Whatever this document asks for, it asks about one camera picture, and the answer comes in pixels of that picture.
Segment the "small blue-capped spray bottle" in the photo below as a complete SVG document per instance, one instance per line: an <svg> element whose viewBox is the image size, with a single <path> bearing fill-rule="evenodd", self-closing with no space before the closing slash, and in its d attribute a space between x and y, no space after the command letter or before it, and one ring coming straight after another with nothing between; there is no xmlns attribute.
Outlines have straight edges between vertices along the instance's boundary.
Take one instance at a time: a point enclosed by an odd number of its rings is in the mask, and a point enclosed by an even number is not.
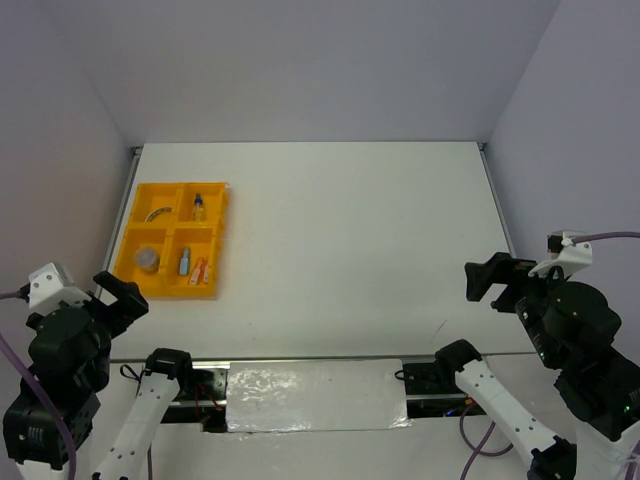
<svg viewBox="0 0 640 480"><path fill-rule="evenodd" d="M196 222L204 221L206 218L204 200L200 193L197 193L194 199L192 219Z"/></svg>

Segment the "clear jar of clips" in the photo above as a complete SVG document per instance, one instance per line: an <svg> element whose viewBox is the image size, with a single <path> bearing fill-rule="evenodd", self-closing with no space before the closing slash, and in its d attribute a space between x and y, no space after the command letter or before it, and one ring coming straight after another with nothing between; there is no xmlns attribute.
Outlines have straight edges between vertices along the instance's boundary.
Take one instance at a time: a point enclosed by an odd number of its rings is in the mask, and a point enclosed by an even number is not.
<svg viewBox="0 0 640 480"><path fill-rule="evenodd" d="M136 267L145 274L155 274L159 270L160 255L151 246L139 247L134 252L133 260Z"/></svg>

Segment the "blue correction tape dispenser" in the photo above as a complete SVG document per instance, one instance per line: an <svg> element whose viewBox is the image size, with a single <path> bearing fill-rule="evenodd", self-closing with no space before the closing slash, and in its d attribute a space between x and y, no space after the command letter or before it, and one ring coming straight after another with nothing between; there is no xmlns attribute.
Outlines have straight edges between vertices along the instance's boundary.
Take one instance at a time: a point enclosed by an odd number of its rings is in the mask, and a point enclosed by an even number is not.
<svg viewBox="0 0 640 480"><path fill-rule="evenodd" d="M187 276L189 274L190 263L191 263L191 249L189 247L184 247L182 249L180 262L179 262L178 274L180 276Z"/></svg>

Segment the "masking tape roll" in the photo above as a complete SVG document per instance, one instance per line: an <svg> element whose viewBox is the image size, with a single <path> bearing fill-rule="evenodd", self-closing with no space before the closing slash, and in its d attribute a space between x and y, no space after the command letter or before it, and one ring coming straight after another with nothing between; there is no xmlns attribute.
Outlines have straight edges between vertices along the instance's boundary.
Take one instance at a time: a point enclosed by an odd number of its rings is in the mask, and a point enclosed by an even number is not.
<svg viewBox="0 0 640 480"><path fill-rule="evenodd" d="M148 222L152 222L154 221L156 218L158 218L159 216L163 215L163 214L169 214L173 212L173 208L171 206L163 206L163 207L159 207L156 208L154 210L152 210L146 217L144 222L148 223Z"/></svg>

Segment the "orange correction tape dispenser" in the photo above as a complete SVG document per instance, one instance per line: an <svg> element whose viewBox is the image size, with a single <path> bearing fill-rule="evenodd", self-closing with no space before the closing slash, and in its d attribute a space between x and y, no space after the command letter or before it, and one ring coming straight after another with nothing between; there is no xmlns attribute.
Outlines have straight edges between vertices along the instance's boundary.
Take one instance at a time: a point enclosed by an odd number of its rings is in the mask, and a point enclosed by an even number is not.
<svg viewBox="0 0 640 480"><path fill-rule="evenodd" d="M190 286L199 285L203 281L204 274L206 273L207 261L204 257L199 258L190 274L188 284Z"/></svg>

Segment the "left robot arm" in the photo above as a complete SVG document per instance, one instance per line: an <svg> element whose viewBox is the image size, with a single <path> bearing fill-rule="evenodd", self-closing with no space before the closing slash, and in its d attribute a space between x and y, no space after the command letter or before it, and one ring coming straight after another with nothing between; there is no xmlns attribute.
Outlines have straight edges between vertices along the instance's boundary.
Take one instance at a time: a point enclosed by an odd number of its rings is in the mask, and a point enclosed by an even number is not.
<svg viewBox="0 0 640 480"><path fill-rule="evenodd" d="M20 393L3 417L7 455L24 479L136 479L150 459L156 431L174 399L196 385L189 353L156 349L136 380L135 401L100 464L83 463L100 408L98 392L110 380L113 340L149 305L133 282L101 271L94 282L114 297L103 303L79 289L65 267L49 263L11 293L29 308L35 333L25 365L8 345L1 351L21 376Z"/></svg>

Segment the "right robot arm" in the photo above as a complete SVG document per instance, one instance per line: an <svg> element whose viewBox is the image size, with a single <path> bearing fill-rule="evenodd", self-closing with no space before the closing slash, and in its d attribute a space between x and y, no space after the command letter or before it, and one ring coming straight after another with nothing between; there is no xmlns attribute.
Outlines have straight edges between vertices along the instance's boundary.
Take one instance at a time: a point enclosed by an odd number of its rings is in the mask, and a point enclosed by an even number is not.
<svg viewBox="0 0 640 480"><path fill-rule="evenodd" d="M465 265L466 298L480 301L503 286L491 304L520 320L554 387L574 418L570 442L538 422L495 377L466 340L435 355L435 380L469 395L509 439L530 479L636 479L639 476L639 367L612 345L622 321L594 287L572 280L590 254L572 247L550 260L496 253Z"/></svg>

